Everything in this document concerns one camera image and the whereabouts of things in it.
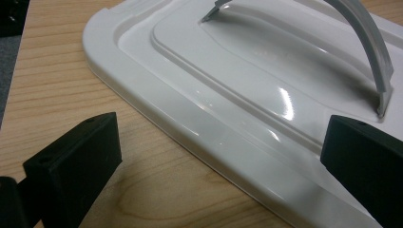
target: black object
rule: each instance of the black object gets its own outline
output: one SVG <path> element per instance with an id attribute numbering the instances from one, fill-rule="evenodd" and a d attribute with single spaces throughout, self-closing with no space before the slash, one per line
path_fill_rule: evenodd
<path id="1" fill-rule="evenodd" d="M 29 0 L 0 1 L 0 37 L 23 33 L 28 7 Z"/>
<path id="2" fill-rule="evenodd" d="M 403 142 L 332 116 L 320 161 L 385 228 L 403 227 Z"/>
<path id="3" fill-rule="evenodd" d="M 0 227 L 78 227 L 120 162 L 116 114 L 83 121 L 24 162 L 18 191 L 0 178 Z"/>

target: wood grain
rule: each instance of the wood grain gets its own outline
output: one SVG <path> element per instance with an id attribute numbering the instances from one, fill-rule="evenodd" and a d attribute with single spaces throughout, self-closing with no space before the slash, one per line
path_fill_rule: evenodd
<path id="1" fill-rule="evenodd" d="M 31 0 L 0 131 L 0 175 L 20 181 L 26 159 L 80 121 L 116 111 L 124 162 L 82 227 L 290 227 L 89 71 L 81 43 L 84 26 L 98 10 L 120 2 Z M 403 1 L 362 2 L 403 25 Z"/>

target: gray handle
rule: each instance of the gray handle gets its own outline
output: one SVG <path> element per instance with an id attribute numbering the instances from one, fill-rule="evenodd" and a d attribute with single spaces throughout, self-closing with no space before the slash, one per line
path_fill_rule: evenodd
<path id="1" fill-rule="evenodd" d="M 218 0 L 215 7 L 201 20 L 208 21 L 220 7 L 232 0 Z M 392 96 L 391 78 L 393 66 L 391 57 L 386 49 L 385 41 L 376 26 L 374 19 L 359 0 L 324 0 L 343 15 L 358 35 L 374 75 L 376 90 L 379 93 L 379 108 L 377 113 L 380 118 L 385 115 L 386 108 Z"/>

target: table top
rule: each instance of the table top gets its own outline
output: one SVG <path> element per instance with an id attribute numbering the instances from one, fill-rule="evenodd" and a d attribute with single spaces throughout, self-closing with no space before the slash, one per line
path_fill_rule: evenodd
<path id="1" fill-rule="evenodd" d="M 91 15 L 121 0 L 32 0 L 0 131 L 0 176 L 86 118 L 117 112 L 124 162 L 82 227 L 290 227 L 148 121 L 86 65 Z M 402 0 L 362 0 L 403 25 Z"/>

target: gray floor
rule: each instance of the gray floor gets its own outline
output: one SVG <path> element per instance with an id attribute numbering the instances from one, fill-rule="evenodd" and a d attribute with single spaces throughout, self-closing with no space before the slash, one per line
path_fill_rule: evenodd
<path id="1" fill-rule="evenodd" d="M 21 36 L 0 38 L 0 128 L 4 109 L 9 96 L 10 83 L 14 72 L 15 60 L 20 47 Z"/>

